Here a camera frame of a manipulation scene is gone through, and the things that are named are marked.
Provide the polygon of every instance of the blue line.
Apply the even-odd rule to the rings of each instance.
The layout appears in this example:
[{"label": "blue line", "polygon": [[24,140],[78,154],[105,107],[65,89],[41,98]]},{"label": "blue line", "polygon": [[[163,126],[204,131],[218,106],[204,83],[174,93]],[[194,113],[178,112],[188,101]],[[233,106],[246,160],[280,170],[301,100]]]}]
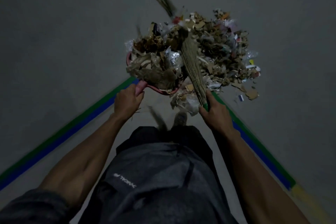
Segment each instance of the blue line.
[{"label": "blue line", "polygon": [[[133,82],[131,82],[130,85],[133,84],[133,83],[137,84],[138,82],[139,82],[139,80],[136,79]],[[20,175],[22,175],[29,168],[31,168],[33,165],[35,165],[37,162],[39,162],[42,158],[44,158],[46,155],[48,155],[50,152],[55,150],[58,146],[60,146],[62,143],[64,143],[66,140],[68,140],[70,137],[72,137],[75,133],[77,133],[86,124],[88,124],[95,117],[97,117],[99,114],[101,114],[103,111],[105,111],[108,107],[113,105],[115,98],[116,98],[116,96],[113,96],[112,98],[110,98],[107,102],[105,102],[100,107],[95,109],[84,120],[82,120],[80,123],[78,123],[77,125],[70,128],[67,132],[65,132],[62,136],[60,136],[58,139],[56,139],[51,144],[49,144],[46,148],[41,150],[33,158],[31,158],[30,160],[28,160],[27,162],[22,164],[22,166],[20,166],[16,170],[14,170],[10,175],[8,175],[5,179],[3,179],[0,182],[0,191],[2,189],[4,189],[7,185],[9,185],[12,181],[14,181],[16,178],[18,178]]]},{"label": "blue line", "polygon": [[233,127],[240,132],[241,138],[250,146],[250,148],[258,155],[258,157],[265,163],[265,165],[272,171],[272,173],[280,180],[280,182],[288,189],[291,189],[290,182],[279,172],[277,167],[265,156],[265,154],[254,144],[249,136],[233,122]]}]

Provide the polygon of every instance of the hand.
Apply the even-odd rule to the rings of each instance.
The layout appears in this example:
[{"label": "hand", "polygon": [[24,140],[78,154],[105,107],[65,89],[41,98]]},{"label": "hand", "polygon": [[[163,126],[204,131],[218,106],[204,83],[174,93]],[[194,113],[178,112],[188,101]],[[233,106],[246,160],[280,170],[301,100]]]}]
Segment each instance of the hand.
[{"label": "hand", "polygon": [[210,103],[210,111],[207,112],[202,106],[199,107],[199,113],[203,117],[203,120],[211,130],[218,131],[228,139],[232,138],[232,136],[239,132],[233,128],[229,111],[225,105],[217,102],[210,90],[207,89],[206,93]]},{"label": "hand", "polygon": [[115,97],[113,115],[126,122],[138,110],[144,94],[142,92],[137,97],[135,96],[135,84],[121,90]]}]

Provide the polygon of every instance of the red dustpan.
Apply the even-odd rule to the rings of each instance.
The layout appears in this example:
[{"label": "red dustpan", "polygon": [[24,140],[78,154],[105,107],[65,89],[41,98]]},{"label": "red dustpan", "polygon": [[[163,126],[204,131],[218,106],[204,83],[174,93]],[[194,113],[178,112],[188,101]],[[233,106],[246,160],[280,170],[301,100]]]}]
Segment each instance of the red dustpan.
[{"label": "red dustpan", "polygon": [[[132,60],[131,60],[131,52],[128,52],[127,56],[126,56],[126,64],[129,65],[129,64],[131,64],[131,62],[132,62]],[[179,88],[175,88],[173,91],[171,91],[168,94],[166,91],[162,91],[162,90],[160,90],[160,89],[158,89],[158,88],[156,88],[154,86],[148,85],[147,82],[141,80],[141,81],[138,82],[138,84],[137,84],[137,86],[135,88],[135,96],[138,96],[139,94],[141,94],[141,92],[143,92],[146,87],[149,87],[152,90],[154,90],[157,93],[160,93],[162,95],[172,95],[172,94],[176,93],[176,91],[179,90]]]}]

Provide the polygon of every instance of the hand broom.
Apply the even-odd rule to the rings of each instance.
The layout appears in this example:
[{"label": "hand broom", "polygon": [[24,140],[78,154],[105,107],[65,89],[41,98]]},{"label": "hand broom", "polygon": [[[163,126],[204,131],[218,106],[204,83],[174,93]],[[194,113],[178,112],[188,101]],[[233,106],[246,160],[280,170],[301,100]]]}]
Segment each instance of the hand broom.
[{"label": "hand broom", "polygon": [[194,86],[199,103],[208,111],[208,103],[206,97],[206,86],[202,80],[201,69],[198,62],[198,48],[190,35],[182,44],[182,60],[187,70],[187,74]]}]

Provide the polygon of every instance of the person's foot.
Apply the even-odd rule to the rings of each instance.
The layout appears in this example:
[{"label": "person's foot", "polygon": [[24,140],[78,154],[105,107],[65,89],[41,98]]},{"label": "person's foot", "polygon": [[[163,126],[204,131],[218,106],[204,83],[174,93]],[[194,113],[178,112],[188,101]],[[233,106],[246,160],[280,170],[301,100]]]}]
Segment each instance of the person's foot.
[{"label": "person's foot", "polygon": [[175,115],[173,127],[187,125],[187,119],[188,119],[187,113],[180,111]]}]

